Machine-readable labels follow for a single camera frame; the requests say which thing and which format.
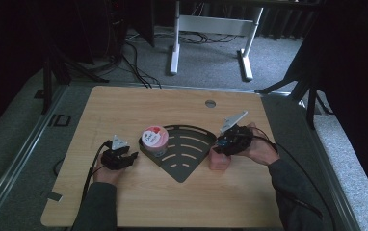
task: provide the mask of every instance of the black fan-shaped plate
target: black fan-shaped plate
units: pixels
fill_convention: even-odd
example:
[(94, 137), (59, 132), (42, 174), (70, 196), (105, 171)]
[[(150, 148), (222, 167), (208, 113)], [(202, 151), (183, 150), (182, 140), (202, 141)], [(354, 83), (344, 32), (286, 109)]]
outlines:
[(208, 155), (217, 137), (195, 126), (169, 125), (164, 128), (169, 132), (169, 147), (164, 155), (155, 157), (149, 153), (143, 147), (142, 139), (139, 139), (140, 150), (172, 178), (182, 183)]

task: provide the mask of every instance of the white label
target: white label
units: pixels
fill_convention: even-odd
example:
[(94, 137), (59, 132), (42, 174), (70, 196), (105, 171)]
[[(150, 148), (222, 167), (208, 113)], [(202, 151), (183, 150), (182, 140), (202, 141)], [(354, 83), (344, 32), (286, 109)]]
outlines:
[(155, 133), (153, 131), (144, 131), (142, 140), (147, 146), (153, 146), (160, 140), (160, 133)]

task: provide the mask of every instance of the black curtain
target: black curtain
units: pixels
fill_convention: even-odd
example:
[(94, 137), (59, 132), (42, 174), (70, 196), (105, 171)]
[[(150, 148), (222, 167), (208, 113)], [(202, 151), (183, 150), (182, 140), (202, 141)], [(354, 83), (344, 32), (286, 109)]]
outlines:
[(30, 76), (42, 67), (31, 20), (17, 1), (0, 1), (0, 116)]
[(285, 78), (313, 70), (368, 177), (368, 0), (326, 2)]

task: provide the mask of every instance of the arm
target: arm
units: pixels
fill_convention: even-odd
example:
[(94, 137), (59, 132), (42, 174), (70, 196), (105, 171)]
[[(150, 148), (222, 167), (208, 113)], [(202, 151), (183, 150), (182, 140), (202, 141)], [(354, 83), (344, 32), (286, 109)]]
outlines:
[[(265, 138), (255, 124), (248, 125), (255, 136)], [(323, 222), (316, 209), (310, 205), (313, 199), (308, 190), (309, 181), (294, 168), (281, 160), (277, 152), (265, 141), (252, 140), (250, 147), (238, 155), (246, 156), (258, 164), (268, 166), (272, 176), (272, 185), (276, 190), (276, 202), (280, 220), (285, 230), (323, 230)]]
[(307, 179), (280, 159), (268, 165), (268, 169), (272, 176), (272, 185), (276, 190), (276, 202), (283, 228), (285, 230), (323, 230), (323, 221), (319, 214), (298, 202), (301, 201), (308, 206), (313, 204)]
[(72, 230), (116, 230), (116, 191), (112, 184), (92, 183)]
[(116, 230), (116, 184), (124, 169), (109, 170), (97, 158), (93, 170), (93, 183), (90, 185), (85, 200), (82, 202), (72, 231), (80, 230)]

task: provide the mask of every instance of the tripod leg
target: tripod leg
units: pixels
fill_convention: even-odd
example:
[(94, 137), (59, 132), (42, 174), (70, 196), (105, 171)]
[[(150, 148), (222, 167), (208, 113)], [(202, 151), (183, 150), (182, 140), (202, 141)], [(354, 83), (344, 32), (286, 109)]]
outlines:
[(309, 99), (307, 103), (307, 112), (306, 112), (306, 121), (309, 124), (311, 129), (315, 129), (314, 127), (314, 110), (316, 104), (316, 95), (317, 95), (317, 82), (319, 80), (319, 72), (315, 71), (313, 73), (312, 81), (310, 82), (310, 91), (309, 91)]
[(82, 67), (81, 65), (79, 65), (78, 63), (76, 63), (75, 61), (71, 60), (70, 58), (68, 58), (66, 55), (64, 55), (61, 51), (59, 51), (57, 49), (57, 53), (58, 55), (61, 57), (62, 61), (66, 64), (69, 64), (71, 66), (73, 66), (73, 68), (75, 68), (76, 70), (78, 70), (79, 72), (81, 72), (82, 74), (88, 76), (89, 78), (93, 79), (95, 82), (100, 82), (100, 83), (109, 83), (109, 80), (105, 80), (100, 78), (99, 76), (90, 73), (87, 69), (85, 69), (84, 67)]
[(295, 101), (301, 101), (304, 98), (304, 95), (310, 89), (310, 80), (301, 79), (292, 89), (289, 97), (291, 97)]
[(43, 109), (42, 114), (46, 114), (52, 103), (52, 70), (49, 57), (43, 62)]
[(280, 89), (281, 87), (292, 83), (293, 81), (295, 81), (295, 80), (292, 80), (292, 79), (282, 79), (279, 82), (277, 82), (277, 83), (275, 83), (275, 84), (273, 84), (271, 86), (268, 86), (265, 89), (256, 90), (255, 93), (268, 94), (268, 93), (270, 93), (270, 92), (272, 92), (274, 90)]

